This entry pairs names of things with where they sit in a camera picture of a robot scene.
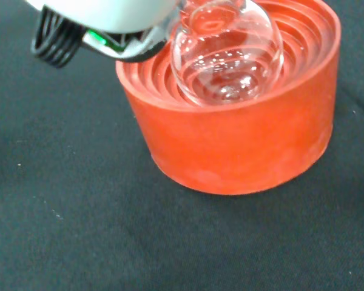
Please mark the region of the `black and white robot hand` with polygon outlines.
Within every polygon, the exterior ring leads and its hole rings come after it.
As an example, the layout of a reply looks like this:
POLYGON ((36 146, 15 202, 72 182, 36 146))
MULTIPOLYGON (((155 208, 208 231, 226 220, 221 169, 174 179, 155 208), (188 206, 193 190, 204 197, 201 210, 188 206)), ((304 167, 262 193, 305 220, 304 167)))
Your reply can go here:
POLYGON ((29 1, 39 11, 31 53, 64 67, 80 47, 126 63, 144 62, 168 43, 186 1, 29 1))

